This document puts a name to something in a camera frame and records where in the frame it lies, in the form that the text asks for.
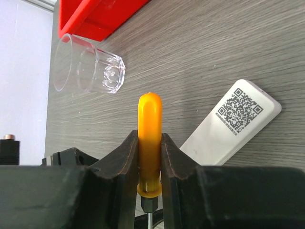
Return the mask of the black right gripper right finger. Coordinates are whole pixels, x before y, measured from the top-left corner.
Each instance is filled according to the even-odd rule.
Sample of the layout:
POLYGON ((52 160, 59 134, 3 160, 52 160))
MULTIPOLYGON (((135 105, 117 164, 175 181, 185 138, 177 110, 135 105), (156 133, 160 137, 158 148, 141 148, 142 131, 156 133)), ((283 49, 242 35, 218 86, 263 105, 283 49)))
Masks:
POLYGON ((302 229, 305 173, 291 167, 202 166, 161 142, 167 229, 302 229))

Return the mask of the long white remote control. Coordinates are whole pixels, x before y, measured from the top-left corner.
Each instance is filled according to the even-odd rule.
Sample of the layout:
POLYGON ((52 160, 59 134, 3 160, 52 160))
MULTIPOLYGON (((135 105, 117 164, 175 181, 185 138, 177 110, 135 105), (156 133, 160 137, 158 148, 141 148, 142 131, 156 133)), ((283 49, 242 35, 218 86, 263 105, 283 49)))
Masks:
POLYGON ((200 165, 223 165, 281 110, 256 84, 237 80, 180 150, 200 165))

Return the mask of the orange handle screwdriver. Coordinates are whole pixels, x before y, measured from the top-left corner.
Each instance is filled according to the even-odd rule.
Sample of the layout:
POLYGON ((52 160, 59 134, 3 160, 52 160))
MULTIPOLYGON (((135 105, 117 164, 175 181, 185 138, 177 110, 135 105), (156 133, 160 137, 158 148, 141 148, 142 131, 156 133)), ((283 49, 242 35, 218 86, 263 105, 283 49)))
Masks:
POLYGON ((162 101, 155 93, 140 97, 138 103, 138 155, 141 207, 147 213, 147 226, 153 228, 153 212, 162 192, 160 181, 162 139, 162 101))

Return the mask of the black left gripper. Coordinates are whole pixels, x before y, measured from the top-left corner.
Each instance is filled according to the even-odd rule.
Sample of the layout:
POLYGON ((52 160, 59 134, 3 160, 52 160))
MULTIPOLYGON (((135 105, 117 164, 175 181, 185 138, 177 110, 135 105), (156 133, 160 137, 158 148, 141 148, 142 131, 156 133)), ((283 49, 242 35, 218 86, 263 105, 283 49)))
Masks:
MULTIPOLYGON (((56 152, 42 159, 42 166, 91 166, 98 159, 80 151, 77 148, 69 148, 56 152)), ((14 135, 5 135, 0 140, 0 164, 20 164, 20 141, 15 140, 14 135)))

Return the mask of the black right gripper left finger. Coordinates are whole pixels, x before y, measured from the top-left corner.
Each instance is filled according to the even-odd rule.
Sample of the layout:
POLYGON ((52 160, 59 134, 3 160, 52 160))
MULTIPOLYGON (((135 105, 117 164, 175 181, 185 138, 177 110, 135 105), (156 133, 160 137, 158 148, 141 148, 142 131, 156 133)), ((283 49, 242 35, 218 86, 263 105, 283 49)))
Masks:
POLYGON ((3 229, 132 229, 138 183, 138 136, 102 159, 77 148, 39 166, 19 164, 20 142, 0 141, 0 226, 3 229))

